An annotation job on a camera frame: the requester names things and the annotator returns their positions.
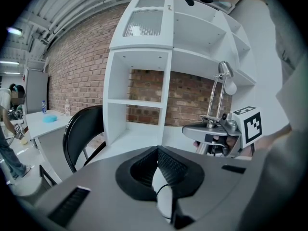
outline white cabinet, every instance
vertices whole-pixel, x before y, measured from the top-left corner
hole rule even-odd
[[[110,49],[172,49],[173,16],[173,0],[132,0],[116,27]]]
[[[198,2],[190,7],[184,0],[132,0],[110,44],[103,93],[107,148],[102,153],[115,155],[153,145],[192,146],[180,128],[165,127],[170,71],[213,79],[220,61],[230,63],[237,86],[255,84],[253,54],[237,21]],[[132,69],[163,72],[159,102],[129,99]],[[128,105],[157,109],[158,123],[127,122]]]

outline chair backrest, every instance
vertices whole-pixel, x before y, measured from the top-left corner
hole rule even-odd
[[[63,150],[69,167],[76,172],[76,162],[87,144],[104,132],[103,106],[97,105],[77,112],[66,126]]]

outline jeans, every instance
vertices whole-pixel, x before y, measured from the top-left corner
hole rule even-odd
[[[14,179],[17,178],[18,176],[22,177],[25,175],[26,166],[19,161],[14,151],[9,147],[9,144],[6,141],[1,128],[0,128],[0,154],[2,155],[6,165],[10,169],[10,173]]]

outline white table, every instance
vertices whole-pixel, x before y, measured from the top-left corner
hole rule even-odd
[[[43,122],[44,116],[47,115],[55,115],[57,120],[51,123]],[[47,114],[36,112],[26,115],[30,137],[35,140],[44,160],[50,167],[45,170],[48,172],[53,169],[61,180],[65,180],[72,175],[62,146],[64,130],[71,118],[71,116],[66,116],[55,110],[48,110]],[[84,154],[81,154],[80,157],[82,158],[78,161],[86,161]]]

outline chair leg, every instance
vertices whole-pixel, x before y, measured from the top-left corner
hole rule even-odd
[[[87,153],[87,151],[86,151],[86,148],[83,149],[83,154],[85,155],[86,160],[88,160],[88,159],[89,159],[89,156],[88,156],[88,153]]]
[[[106,147],[106,142],[104,141],[93,153],[92,155],[88,158],[88,160],[85,162],[85,165],[87,165],[89,163],[89,161],[91,161],[103,148]]]

